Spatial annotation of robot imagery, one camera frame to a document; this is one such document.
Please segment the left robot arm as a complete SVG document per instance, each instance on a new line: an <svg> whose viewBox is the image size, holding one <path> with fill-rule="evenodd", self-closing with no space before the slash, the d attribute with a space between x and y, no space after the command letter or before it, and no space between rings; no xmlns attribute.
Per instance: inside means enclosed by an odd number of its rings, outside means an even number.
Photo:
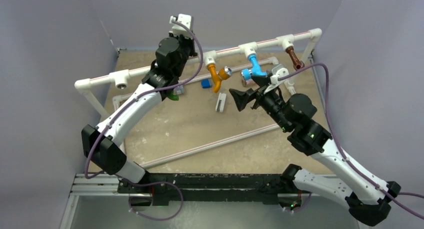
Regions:
<svg viewBox="0 0 424 229"><path fill-rule="evenodd" d="M147 171L128 159L120 146L150 110L167 98L178 99L174 88L182 85L179 79L187 61L197 56L196 41L192 36L172 33L162 39L150 70L131 97L98 125L88 124L82 129L82 147L87 166L94 163L102 172L128 180L130 188L138 194L148 190Z"/></svg>

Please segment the blue faucet chrome knob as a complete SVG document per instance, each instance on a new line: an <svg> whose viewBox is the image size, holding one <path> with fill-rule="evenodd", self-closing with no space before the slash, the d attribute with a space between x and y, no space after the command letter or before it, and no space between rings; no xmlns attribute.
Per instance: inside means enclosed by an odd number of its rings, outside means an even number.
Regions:
<svg viewBox="0 0 424 229"><path fill-rule="evenodd" d="M241 70L241 78L244 81L248 81L252 78L252 76L266 76L267 73L262 71L261 65L258 63L257 55L250 54L247 59L251 63L251 68L245 68Z"/></svg>

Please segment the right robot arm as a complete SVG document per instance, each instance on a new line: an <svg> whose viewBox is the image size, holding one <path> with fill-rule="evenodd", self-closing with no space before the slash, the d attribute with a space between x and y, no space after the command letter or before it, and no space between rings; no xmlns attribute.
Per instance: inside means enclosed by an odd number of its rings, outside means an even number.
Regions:
<svg viewBox="0 0 424 229"><path fill-rule="evenodd" d="M231 88L229 92L238 111L254 102L251 108L261 107L283 132L289 133L287 140L297 151L335 174L328 178L290 164L280 180L284 191L292 193L299 189L325 197L370 227L388 217L392 208L390 202L397 197L401 186L375 176L343 149L338 149L331 133L313 120L317 108L307 95L296 93L284 100L276 90L265 92L264 87L246 91Z"/></svg>

